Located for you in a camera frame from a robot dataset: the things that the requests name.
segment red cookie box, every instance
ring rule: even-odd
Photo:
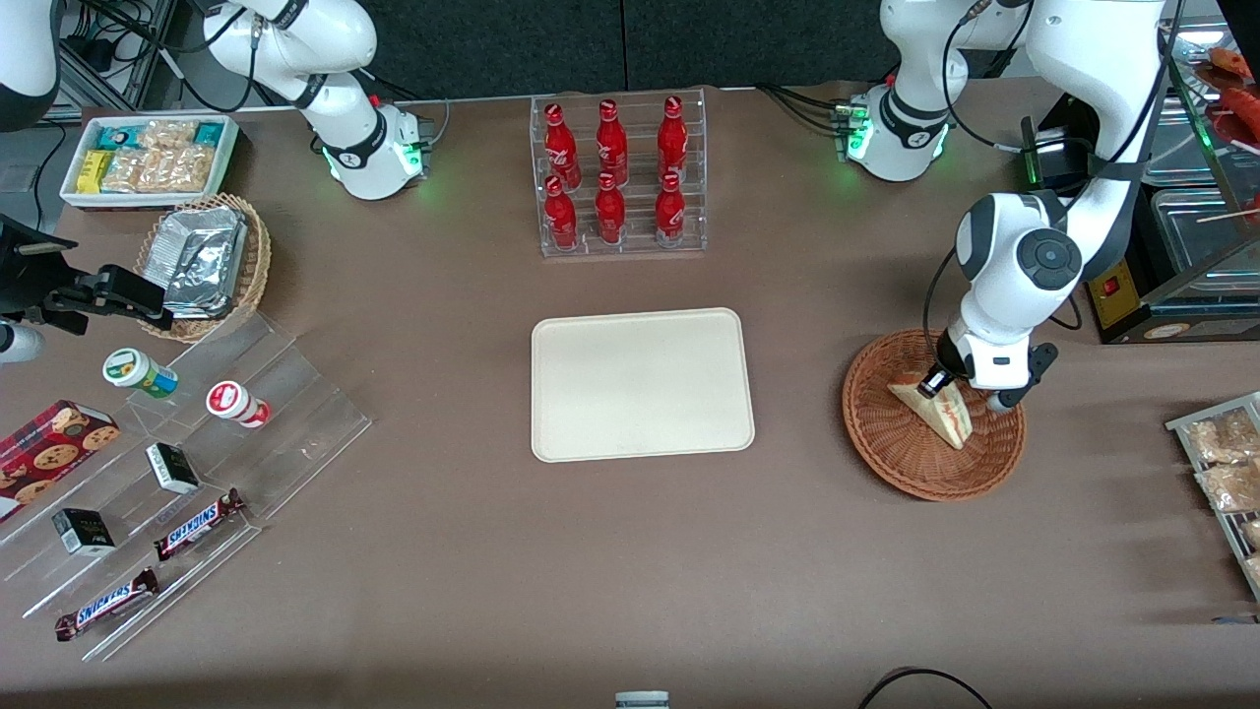
[[[0,441],[0,523],[118,438],[110,417],[58,402]]]

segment aluminum foil container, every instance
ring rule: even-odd
[[[173,212],[158,224],[142,275],[166,288],[175,317],[222,317],[232,309],[248,229],[231,207]]]

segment dark wall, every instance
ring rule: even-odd
[[[360,0],[372,71],[425,97],[873,79],[878,0]]]

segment acrylic display stand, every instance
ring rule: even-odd
[[[252,314],[229,319],[171,363],[179,388],[168,399],[142,393],[115,419],[122,436],[59,486],[0,528],[4,593],[20,598],[23,617],[47,625],[152,567],[161,593],[91,626],[73,640],[83,660],[106,660],[223,562],[253,540],[267,520],[354,442],[370,422],[302,358],[294,337]],[[271,406],[260,429],[212,417],[205,394],[234,380]],[[200,480],[188,496],[158,486],[145,450],[180,447]],[[159,563],[152,543],[237,489],[248,509],[204,539]],[[66,553],[52,515],[62,508],[98,511],[117,548],[100,559]]]
[[[665,98],[683,99],[683,121],[687,123],[687,179],[680,185],[687,209],[683,213],[683,235],[678,246],[665,248],[656,243],[656,195],[660,179],[656,171],[656,131],[665,117]],[[600,127],[600,101],[617,102],[621,125],[630,145],[630,181],[621,188],[626,201],[626,234],[617,246],[600,238],[595,214],[595,195],[600,191],[600,155],[595,131]],[[577,209],[577,248],[556,248],[547,228],[543,203],[547,193],[543,180],[552,174],[547,160],[547,117],[543,108],[559,103],[564,122],[577,141],[577,161],[582,167],[582,184],[570,193]],[[606,96],[546,96],[533,98],[529,112],[530,152],[534,160],[534,195],[538,201],[538,229],[543,256],[617,256],[622,253],[665,254],[703,251],[708,244],[708,219],[704,199],[708,194],[708,122],[704,91],[640,91]]]

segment yellow snack box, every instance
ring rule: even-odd
[[[74,191],[79,194],[97,194],[101,191],[101,179],[110,169],[113,152],[110,150],[88,150],[83,155],[83,166],[79,167],[79,176],[74,180]]]

